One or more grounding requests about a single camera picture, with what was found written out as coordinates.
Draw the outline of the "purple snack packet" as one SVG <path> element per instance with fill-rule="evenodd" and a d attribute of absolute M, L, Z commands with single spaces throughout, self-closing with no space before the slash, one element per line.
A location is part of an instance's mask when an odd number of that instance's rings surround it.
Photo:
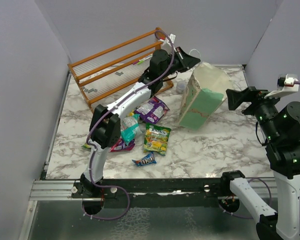
<path fill-rule="evenodd" d="M 145 123 L 157 124 L 169 110 L 168 106 L 161 99 L 153 96 L 137 108 L 134 113 L 139 115 L 140 119 Z"/>
<path fill-rule="evenodd" d="M 110 152 L 127 152 L 131 151 L 135 146 L 135 140 L 133 139 L 128 144 L 122 138 L 119 138 L 118 142 L 110 148 Z"/>

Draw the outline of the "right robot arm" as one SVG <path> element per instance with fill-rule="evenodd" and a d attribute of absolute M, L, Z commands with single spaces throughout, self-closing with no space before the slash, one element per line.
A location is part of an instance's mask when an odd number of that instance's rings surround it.
<path fill-rule="evenodd" d="M 239 198 L 255 221 L 259 239 L 300 240 L 300 102 L 292 101 L 278 111 L 278 91 L 248 87 L 228 89 L 226 95 L 231 111 L 248 103 L 242 113 L 254 116 L 266 137 L 264 146 L 276 183 L 278 208 L 266 204 L 238 170 L 222 174 L 220 191 Z"/>

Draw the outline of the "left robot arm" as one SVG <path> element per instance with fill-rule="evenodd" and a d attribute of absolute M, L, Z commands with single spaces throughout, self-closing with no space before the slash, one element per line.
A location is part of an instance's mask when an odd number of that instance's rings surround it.
<path fill-rule="evenodd" d="M 144 101 L 153 97 L 163 86 L 164 78 L 179 72 L 183 73 L 201 62 L 180 47 L 168 53 L 158 49 L 152 54 L 148 67 L 135 85 L 113 103 L 99 104 L 93 113 L 86 143 L 91 147 L 90 159 L 85 172 L 80 176 L 82 193 L 96 197 L 103 186 L 104 165 L 110 148 L 121 135 L 121 120 Z"/>

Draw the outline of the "yellow green Fox's candy bag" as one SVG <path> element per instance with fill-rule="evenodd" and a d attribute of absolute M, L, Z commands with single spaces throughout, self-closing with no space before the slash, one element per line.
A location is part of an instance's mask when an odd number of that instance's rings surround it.
<path fill-rule="evenodd" d="M 87 143 L 84 143 L 81 147 L 84 148 L 84 149 L 88 149 L 88 150 L 91 149 L 91 146 Z"/>

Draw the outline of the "blue M&M's packet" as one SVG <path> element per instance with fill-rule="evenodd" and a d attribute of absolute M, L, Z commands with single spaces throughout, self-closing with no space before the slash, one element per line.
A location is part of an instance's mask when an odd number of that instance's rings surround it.
<path fill-rule="evenodd" d="M 151 151 L 149 154 L 147 154 L 146 156 L 144 156 L 143 158 L 139 159 L 139 160 L 131 160 L 137 167 L 143 167 L 143 166 L 147 166 L 147 165 L 152 165 L 152 164 L 156 164 L 157 161 L 155 159 L 155 155 L 154 153 Z"/>

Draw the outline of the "teal snack packet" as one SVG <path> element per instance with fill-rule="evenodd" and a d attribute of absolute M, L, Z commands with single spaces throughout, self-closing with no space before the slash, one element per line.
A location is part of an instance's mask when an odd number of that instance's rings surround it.
<path fill-rule="evenodd" d="M 132 116 L 125 117 L 120 122 L 121 138 L 126 145 L 129 145 L 130 142 L 136 138 L 136 136 L 142 133 L 139 126 L 139 118 L 139 114 L 134 114 Z"/>

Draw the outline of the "white green paper bag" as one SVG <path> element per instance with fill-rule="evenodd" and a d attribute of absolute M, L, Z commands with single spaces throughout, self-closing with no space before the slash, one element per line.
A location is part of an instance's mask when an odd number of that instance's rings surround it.
<path fill-rule="evenodd" d="M 227 73 L 202 62 L 194 68 L 183 93 L 178 125 L 198 130 L 227 99 L 226 90 L 233 89 Z"/>

